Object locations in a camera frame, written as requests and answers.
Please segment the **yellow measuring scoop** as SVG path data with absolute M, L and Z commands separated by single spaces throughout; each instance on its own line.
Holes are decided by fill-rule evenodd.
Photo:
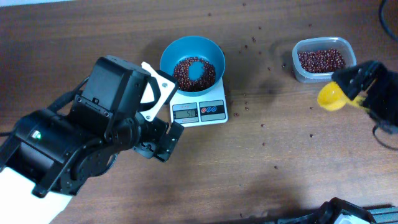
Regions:
M 364 97 L 362 96 L 356 96 L 353 100 L 349 99 L 336 82 L 330 82 L 325 85 L 317 98 L 318 105 L 327 111 L 337 111 L 345 105 L 368 111 L 367 108 L 361 105 L 363 101 Z

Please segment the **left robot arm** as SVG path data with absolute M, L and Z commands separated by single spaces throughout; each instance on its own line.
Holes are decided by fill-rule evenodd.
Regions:
M 74 90 L 22 117 L 1 145 L 1 222 L 50 223 L 91 177 L 132 149 L 169 159 L 183 126 L 157 117 L 177 80 L 148 63 L 100 57 Z

